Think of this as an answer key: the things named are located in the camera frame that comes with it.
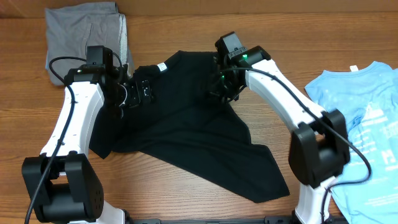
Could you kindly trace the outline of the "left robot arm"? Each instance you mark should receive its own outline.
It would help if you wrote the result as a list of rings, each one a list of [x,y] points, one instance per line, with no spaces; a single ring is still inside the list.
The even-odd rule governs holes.
[[[103,45],[89,46],[83,65],[60,81],[65,98],[53,133],[39,156],[27,157],[22,176],[30,204],[25,215],[41,223],[132,223],[127,211],[104,199],[103,186],[88,160],[90,139],[101,108],[118,118],[126,108],[152,103],[147,80],[135,81],[128,65]]]

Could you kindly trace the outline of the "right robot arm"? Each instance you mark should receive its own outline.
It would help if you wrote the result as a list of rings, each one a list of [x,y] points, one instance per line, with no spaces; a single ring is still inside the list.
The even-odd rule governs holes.
[[[329,213],[327,190],[350,160],[344,116],[309,100],[262,47],[247,49],[235,32],[220,37],[215,48],[219,70],[210,80],[210,98],[228,104],[249,88],[271,106],[291,135],[288,161],[300,182],[298,204],[291,216],[267,217],[265,223],[346,223]]]

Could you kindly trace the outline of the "black t-shirt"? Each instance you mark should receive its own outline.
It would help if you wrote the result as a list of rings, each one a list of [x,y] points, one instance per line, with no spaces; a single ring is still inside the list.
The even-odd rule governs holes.
[[[216,72],[215,53],[179,51],[158,65],[138,67],[154,101],[122,117],[100,110],[89,147],[100,157],[140,151],[198,175],[255,203],[289,195],[269,148],[253,144],[229,104],[205,96]]]

